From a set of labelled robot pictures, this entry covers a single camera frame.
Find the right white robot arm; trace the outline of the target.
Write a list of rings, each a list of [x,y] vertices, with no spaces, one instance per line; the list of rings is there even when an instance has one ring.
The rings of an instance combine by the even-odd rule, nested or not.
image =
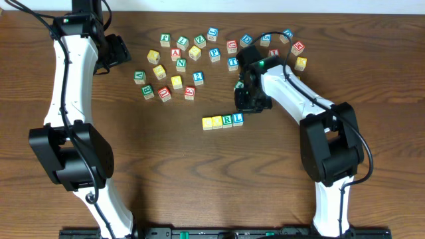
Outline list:
[[[277,102],[293,117],[299,125],[301,162],[315,183],[313,226],[321,236],[344,235],[349,230],[350,184],[364,159],[354,109],[322,98],[282,58],[264,58],[254,45],[243,48],[236,59],[244,83],[234,93],[236,109],[260,113]]]

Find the green R block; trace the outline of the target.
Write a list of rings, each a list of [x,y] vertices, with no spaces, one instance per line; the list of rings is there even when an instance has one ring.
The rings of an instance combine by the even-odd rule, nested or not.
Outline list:
[[[229,128],[233,126],[232,115],[222,116],[222,128]]]

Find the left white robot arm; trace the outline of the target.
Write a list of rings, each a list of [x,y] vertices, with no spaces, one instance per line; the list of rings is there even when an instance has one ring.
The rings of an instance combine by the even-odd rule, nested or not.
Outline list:
[[[114,186],[114,155],[92,120],[92,81],[130,60],[121,37],[105,31],[105,1],[73,1],[48,26],[56,70],[48,113],[29,143],[50,180],[74,193],[99,225],[96,238],[139,238],[135,218]]]

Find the yellow C block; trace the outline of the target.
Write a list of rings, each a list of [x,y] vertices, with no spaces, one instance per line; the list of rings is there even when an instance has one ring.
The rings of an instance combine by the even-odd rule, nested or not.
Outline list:
[[[202,119],[202,125],[203,125],[203,129],[206,130],[211,130],[213,128],[213,120],[211,117],[208,118],[203,118]]]

